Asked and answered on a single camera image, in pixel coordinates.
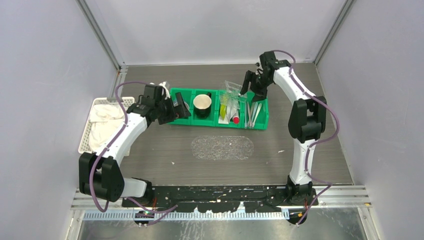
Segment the clear plastic bag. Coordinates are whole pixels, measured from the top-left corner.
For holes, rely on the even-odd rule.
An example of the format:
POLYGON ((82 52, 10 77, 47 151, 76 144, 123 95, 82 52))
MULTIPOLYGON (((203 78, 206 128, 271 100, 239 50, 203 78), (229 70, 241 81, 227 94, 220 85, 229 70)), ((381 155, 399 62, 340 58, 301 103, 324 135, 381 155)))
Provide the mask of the clear plastic bag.
POLYGON ((242 85, 225 80, 222 89, 218 92, 219 103, 223 106, 225 116, 232 118, 233 115, 244 109, 247 94, 240 93, 242 85))

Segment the yellow-green toothpaste tube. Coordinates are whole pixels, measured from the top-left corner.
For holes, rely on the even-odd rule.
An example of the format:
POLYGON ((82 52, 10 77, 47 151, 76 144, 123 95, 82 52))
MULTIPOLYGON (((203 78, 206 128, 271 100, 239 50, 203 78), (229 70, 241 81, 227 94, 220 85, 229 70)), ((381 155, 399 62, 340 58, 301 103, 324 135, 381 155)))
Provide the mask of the yellow-green toothpaste tube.
POLYGON ((219 114, 227 114, 228 106, 225 104, 221 104, 219 108, 219 114))

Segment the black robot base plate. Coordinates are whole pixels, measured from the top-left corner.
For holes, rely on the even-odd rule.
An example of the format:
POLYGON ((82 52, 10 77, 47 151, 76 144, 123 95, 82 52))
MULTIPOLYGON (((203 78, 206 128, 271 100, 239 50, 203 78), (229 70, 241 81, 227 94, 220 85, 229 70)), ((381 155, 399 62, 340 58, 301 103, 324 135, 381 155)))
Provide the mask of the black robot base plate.
POLYGON ((246 213, 280 212, 282 207, 304 209, 312 203, 317 192, 289 196, 283 185, 209 185, 209 186, 153 186, 142 197, 122 201, 123 207, 155 207, 163 211, 176 206, 177 213, 246 213))

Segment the green compartment bin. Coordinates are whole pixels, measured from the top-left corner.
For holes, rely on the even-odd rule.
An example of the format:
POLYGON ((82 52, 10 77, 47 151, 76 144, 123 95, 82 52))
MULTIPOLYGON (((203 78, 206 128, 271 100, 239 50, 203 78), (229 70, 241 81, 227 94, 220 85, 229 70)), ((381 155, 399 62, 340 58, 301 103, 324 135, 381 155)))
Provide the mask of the green compartment bin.
MULTIPOLYGON (((181 93, 181 96, 185 103, 189 105, 189 111, 191 116, 188 118, 180 118, 173 122, 172 125, 184 125, 184 126, 197 126, 197 127, 221 127, 221 128, 233 128, 243 129, 245 122, 249 120, 248 111, 245 109, 246 104, 242 102, 239 110, 239 123, 235 124, 232 121, 228 124, 219 123, 219 109, 220 99, 219 96, 223 93, 223 90, 218 89, 199 89, 199 88, 177 88, 173 87, 170 90, 171 96, 174 98, 176 93, 181 93), (211 113, 207 118, 198 118, 194 113, 193 100, 196 96, 201 94, 211 93, 211 113)), ((262 104, 258 114, 254 113, 253 117, 257 117, 253 129, 255 130, 266 130, 269 123, 269 103, 268 100, 259 101, 262 104)))

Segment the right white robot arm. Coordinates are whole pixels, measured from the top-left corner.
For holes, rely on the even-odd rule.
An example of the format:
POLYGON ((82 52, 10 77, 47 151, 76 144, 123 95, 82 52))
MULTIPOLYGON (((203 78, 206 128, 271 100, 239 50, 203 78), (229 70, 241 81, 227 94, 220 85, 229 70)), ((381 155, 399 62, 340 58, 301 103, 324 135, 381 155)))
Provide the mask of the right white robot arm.
POLYGON ((267 99, 268 86, 279 86, 291 102, 288 131, 294 142, 293 163, 285 185, 284 197, 291 205, 299 205, 311 197, 313 181, 310 176, 314 143, 326 129, 326 99, 316 96, 297 77, 292 64, 279 60, 275 51, 259 56, 256 71, 248 70, 240 91, 241 95, 253 92, 252 102, 267 99))

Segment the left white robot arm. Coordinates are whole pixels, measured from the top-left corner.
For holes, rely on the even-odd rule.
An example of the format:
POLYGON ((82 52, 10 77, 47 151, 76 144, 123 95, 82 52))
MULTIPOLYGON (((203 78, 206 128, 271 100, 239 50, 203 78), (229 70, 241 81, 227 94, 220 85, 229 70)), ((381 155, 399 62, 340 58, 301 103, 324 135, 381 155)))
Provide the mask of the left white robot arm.
POLYGON ((126 108, 123 122, 106 143, 91 153, 81 154, 78 160, 79 191, 109 202, 134 197, 141 207, 148 207, 154 199, 151 182, 123 177, 121 162, 151 123, 163 125, 191 115, 189 99, 181 92, 170 92, 166 84, 146 85, 138 101, 126 108))

